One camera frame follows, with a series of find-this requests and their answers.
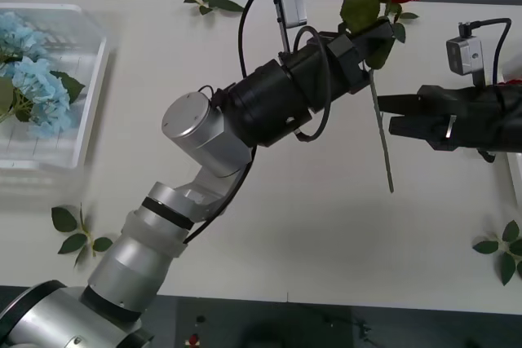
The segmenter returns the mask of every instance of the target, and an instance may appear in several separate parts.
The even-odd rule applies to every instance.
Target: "blue hydrangea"
[[[61,130],[72,126],[69,110],[69,93],[59,78],[50,73],[50,63],[39,59],[36,63],[29,57],[15,62],[12,77],[13,86],[33,102],[29,133],[39,138],[49,139]]]
[[[37,60],[47,51],[46,35],[27,26],[14,12],[0,14],[0,48],[3,55],[24,55]]]

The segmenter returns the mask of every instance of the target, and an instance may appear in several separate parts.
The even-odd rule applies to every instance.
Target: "cable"
[[[254,0],[248,0],[245,5],[245,9],[243,10],[243,13],[241,14],[241,20],[239,21],[239,29],[237,30],[237,51],[239,53],[239,64],[241,66],[241,74],[243,77],[247,77],[246,74],[246,66],[245,66],[245,56],[243,54],[243,29],[245,27],[245,21],[246,21],[246,15],[248,14],[248,11],[250,7],[252,6],[252,3]],[[239,188],[241,185],[245,182],[246,176],[250,172],[250,169],[252,168],[252,164],[254,163],[255,153],[257,152],[257,146],[252,147],[252,159],[250,163],[245,167],[245,170],[243,170],[243,173],[241,177],[237,180],[236,186],[227,194],[225,197],[225,200],[223,200],[223,203],[217,208],[214,213],[208,217],[207,220],[203,224],[201,224],[192,234],[190,234],[184,241],[184,244],[188,244],[192,240],[194,240],[197,236],[199,236],[230,204],[232,199],[235,197],[237,192],[239,192]]]
[[[245,27],[246,15],[252,6],[254,0],[248,0],[245,5],[245,10],[241,14],[241,19],[239,21],[239,29],[237,30],[237,51],[239,52],[239,64],[241,66],[241,75],[246,77],[246,66],[245,66],[245,56],[243,54],[243,28]]]
[[[325,84],[326,84],[326,93],[325,93],[325,108],[323,112],[323,118],[321,119],[321,123],[319,124],[319,127],[317,128],[316,132],[312,135],[307,135],[298,130],[298,132],[295,134],[297,136],[297,139],[300,142],[312,142],[313,140],[316,140],[323,131],[325,130],[326,123],[328,122],[328,119],[330,117],[330,107],[332,104],[332,76],[330,74],[330,65],[328,62],[328,54],[326,53],[326,46],[321,40],[321,36],[315,30],[312,26],[303,26],[297,33],[297,36],[295,36],[294,41],[294,52],[296,52],[299,48],[299,40],[303,36],[305,32],[309,32],[312,34],[312,36],[316,39],[317,44],[319,45],[319,52],[321,53],[321,60],[322,60],[322,66],[323,66],[323,72],[325,73]]]
[[[250,169],[252,168],[252,164],[254,163],[256,151],[257,151],[257,146],[254,146],[252,148],[252,160],[245,167],[245,170],[243,171],[243,174],[237,181],[236,186],[230,191],[230,193],[227,194],[223,203],[217,208],[217,210],[212,214],[212,216],[210,216],[207,220],[205,220],[205,222],[203,224],[201,224],[190,236],[188,236],[183,241],[184,244],[188,244],[194,238],[199,236],[228,207],[228,205],[230,204],[232,199],[235,197],[235,195],[239,191],[239,188],[241,187],[241,185],[245,182],[246,176],[250,172]]]
[[[204,85],[201,89],[199,89],[197,92],[198,93],[201,93],[204,89],[210,89],[210,93],[211,93],[211,98],[214,96],[214,87],[212,87],[211,85]]]
[[[506,103],[504,102],[504,97],[502,97],[502,93],[497,86],[498,83],[498,61],[500,58],[500,51],[502,50],[502,45],[504,41],[506,41],[507,34],[509,33],[509,29],[511,28],[511,19],[510,18],[495,18],[493,20],[477,20],[475,22],[471,22],[469,24],[469,34],[473,29],[481,28],[483,26],[490,26],[492,24],[506,24],[504,31],[502,32],[502,36],[498,40],[497,48],[495,49],[495,56],[493,57],[493,89],[495,91],[495,95],[497,96],[497,101],[500,104],[500,108],[503,112],[506,111]]]
[[[502,36],[500,36],[500,39],[498,40],[497,49],[495,49],[495,56],[493,58],[493,84],[496,85],[498,81],[498,59],[500,58],[500,50],[502,49],[502,45],[504,44],[504,41],[506,41],[506,36],[511,28],[511,19],[496,18],[494,20],[479,20],[477,22],[479,28],[482,26],[490,26],[492,24],[506,24]]]

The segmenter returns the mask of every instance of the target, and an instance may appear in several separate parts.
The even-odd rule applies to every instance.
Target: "white table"
[[[83,199],[96,216],[96,235],[118,232],[155,181],[175,187],[192,178],[197,165],[163,136],[161,118],[184,93],[241,79],[237,17],[201,17],[183,0],[2,1],[75,3],[113,35]],[[309,24],[335,30],[340,6],[307,0]],[[470,79],[450,73],[445,54],[459,21],[511,17],[503,58],[522,40],[521,7],[406,8],[421,19],[377,73],[381,94],[414,93],[422,84],[469,86]],[[256,1],[245,35],[250,71],[281,49],[275,19],[272,0]],[[489,67],[499,29],[480,30]],[[365,89],[333,104],[316,143],[287,137],[261,148],[227,213],[173,262],[161,293],[522,314],[520,278],[502,287],[493,259],[471,249],[477,236],[518,219],[505,157],[488,165],[473,151],[435,152],[390,135],[388,143],[393,195]],[[74,271],[73,258],[56,255],[63,236],[48,211],[3,210],[0,227],[0,284],[86,283],[93,266]]]

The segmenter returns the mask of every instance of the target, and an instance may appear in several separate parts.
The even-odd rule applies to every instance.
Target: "plastic container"
[[[76,126],[52,139],[28,134],[28,124],[10,117],[0,123],[0,191],[7,185],[56,185],[56,180],[81,168],[100,96],[108,58],[105,31],[78,6],[67,4],[0,3],[33,29],[47,35],[44,47],[56,69],[85,87],[71,105]]]

